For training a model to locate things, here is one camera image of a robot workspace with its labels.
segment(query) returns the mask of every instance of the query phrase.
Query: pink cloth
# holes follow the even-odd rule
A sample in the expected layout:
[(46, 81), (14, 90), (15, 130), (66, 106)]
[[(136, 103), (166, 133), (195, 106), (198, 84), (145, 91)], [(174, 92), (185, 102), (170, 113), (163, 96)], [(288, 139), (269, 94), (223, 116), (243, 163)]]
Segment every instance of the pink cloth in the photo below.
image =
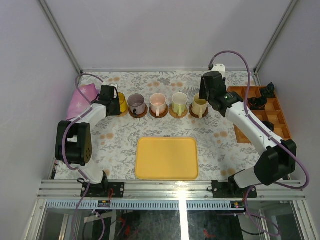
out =
[[(96, 99), (98, 95), (98, 91), (96, 89), (96, 86), (94, 83), (86, 85), (86, 86), (81, 86), (80, 87), (81, 92), (90, 100), (93, 101)], [(84, 99), (83, 96), (78, 92), (76, 89), (73, 93), (70, 106), (68, 108), (68, 112), (66, 115), (66, 119), (70, 120), (73, 119), (80, 114), (82, 114), (88, 107), (89, 103)]]

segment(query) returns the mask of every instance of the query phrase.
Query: coaster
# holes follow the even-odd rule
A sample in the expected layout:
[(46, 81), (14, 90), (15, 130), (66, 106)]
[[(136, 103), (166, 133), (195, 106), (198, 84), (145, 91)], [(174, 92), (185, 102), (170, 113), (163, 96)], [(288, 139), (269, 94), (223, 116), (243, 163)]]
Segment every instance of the coaster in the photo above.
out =
[(151, 114), (152, 117), (154, 117), (156, 119), (162, 119), (163, 117), (165, 117), (168, 114), (168, 112), (169, 112), (169, 107), (167, 105), (164, 112), (161, 113), (159, 116), (156, 116), (156, 114), (151, 110), (151, 106), (149, 107), (149, 113)]
[(124, 117), (125, 115), (127, 115), (129, 112), (129, 107), (126, 108), (126, 110), (124, 112), (122, 112), (120, 115), (118, 115), (117, 117)]
[(129, 110), (129, 113), (130, 113), (131, 117), (133, 117), (133, 118), (135, 118), (135, 119), (143, 118), (145, 115), (147, 115), (147, 112), (148, 112), (148, 106), (147, 106), (147, 104), (145, 105), (144, 112), (141, 113), (140, 115), (134, 116), (134, 114)]
[[(190, 104), (190, 106), (189, 106), (189, 111), (190, 111), (190, 114), (191, 114), (192, 117), (194, 117), (194, 118), (196, 118), (196, 119), (199, 118), (198, 115), (195, 115), (195, 114), (192, 112), (192, 104)], [(205, 110), (204, 114), (202, 115), (202, 118), (204, 118), (205, 116), (207, 116), (208, 113), (209, 113), (209, 108), (206, 107), (206, 110)]]
[(171, 115), (172, 117), (174, 117), (175, 119), (182, 119), (182, 118), (184, 118), (185, 116), (187, 116), (187, 114), (188, 114), (188, 108), (186, 107), (185, 110), (184, 110), (184, 112), (182, 113), (182, 115), (179, 116), (179, 115), (176, 114), (176, 113), (174, 112), (174, 110), (172, 109), (172, 105), (170, 105), (170, 107), (169, 107), (169, 113), (170, 113), (170, 115)]

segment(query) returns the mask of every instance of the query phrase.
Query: white wall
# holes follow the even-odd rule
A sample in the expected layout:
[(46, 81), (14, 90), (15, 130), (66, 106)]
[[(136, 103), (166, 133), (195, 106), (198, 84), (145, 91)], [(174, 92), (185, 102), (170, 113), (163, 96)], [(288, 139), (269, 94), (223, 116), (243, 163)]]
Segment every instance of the white wall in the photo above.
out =
[[(297, 156), (310, 172), (304, 190), (320, 229), (320, 2), (302, 0), (263, 64), (259, 76), (264, 85), (273, 82)], [(297, 167), (294, 177), (304, 181)]]
[(0, 239), (18, 240), (76, 73), (36, 0), (2, 0), (0, 33)]
[[(291, 0), (47, 0), (83, 69), (253, 68)], [(234, 55), (219, 57), (245, 69)]]

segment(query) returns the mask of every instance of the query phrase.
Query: tray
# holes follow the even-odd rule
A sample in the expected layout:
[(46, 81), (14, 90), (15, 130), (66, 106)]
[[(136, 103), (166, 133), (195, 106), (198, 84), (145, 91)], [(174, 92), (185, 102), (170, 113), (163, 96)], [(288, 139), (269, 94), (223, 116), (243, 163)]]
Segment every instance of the tray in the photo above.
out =
[(199, 175), (197, 141), (192, 137), (142, 137), (135, 175), (142, 180), (195, 180)]
[[(260, 89), (265, 88), (265, 86), (251, 86), (249, 90), (248, 98), (260, 98)], [(227, 90), (228, 92), (236, 92), (243, 99), (245, 99), (247, 87), (246, 86), (230, 86)], [(291, 139), (291, 134), (286, 122), (285, 116), (281, 109), (280, 103), (277, 98), (267, 98), (267, 104), (264, 110), (253, 110), (252, 113), (261, 121), (269, 121), (274, 124), (274, 133), (282, 137), (284, 140)], [(240, 129), (234, 125), (234, 131), (236, 136), (236, 141), (239, 144), (250, 144), (249, 139), (240, 131)]]

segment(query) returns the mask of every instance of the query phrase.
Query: light green mug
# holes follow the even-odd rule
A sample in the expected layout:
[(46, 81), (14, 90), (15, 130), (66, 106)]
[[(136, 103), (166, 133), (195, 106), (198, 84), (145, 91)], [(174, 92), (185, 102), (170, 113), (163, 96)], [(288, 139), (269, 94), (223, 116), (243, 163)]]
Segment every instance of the light green mug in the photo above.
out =
[(182, 92), (177, 92), (172, 96), (172, 110), (180, 117), (186, 110), (188, 96)]

